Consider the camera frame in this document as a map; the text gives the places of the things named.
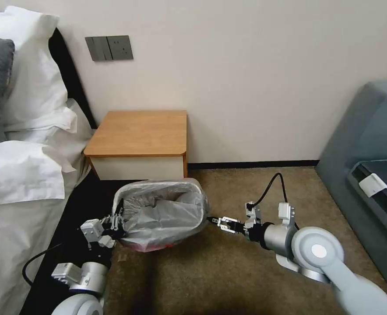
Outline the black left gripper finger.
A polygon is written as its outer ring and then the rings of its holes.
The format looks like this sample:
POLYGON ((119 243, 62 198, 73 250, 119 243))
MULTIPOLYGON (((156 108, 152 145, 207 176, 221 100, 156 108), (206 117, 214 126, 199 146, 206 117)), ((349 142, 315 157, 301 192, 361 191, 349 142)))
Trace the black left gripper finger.
POLYGON ((123 239, 126 235, 125 220, 122 215, 114 215, 114 240, 123 239))
POLYGON ((101 225, 104 230, 119 230, 120 217, 118 214, 107 215, 101 219, 101 225))

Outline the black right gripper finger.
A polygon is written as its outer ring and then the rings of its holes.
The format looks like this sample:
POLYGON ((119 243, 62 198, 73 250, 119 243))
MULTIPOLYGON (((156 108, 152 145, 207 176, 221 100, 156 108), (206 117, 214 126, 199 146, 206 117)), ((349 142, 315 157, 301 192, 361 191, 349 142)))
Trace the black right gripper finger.
POLYGON ((221 222, 217 226, 224 232, 231 234, 243 234, 245 235, 245 227, 241 222, 221 222))
POLYGON ((244 223, 237 219, 229 217, 214 217, 208 216, 207 220, 217 226, 227 226, 227 227, 244 227, 244 223))

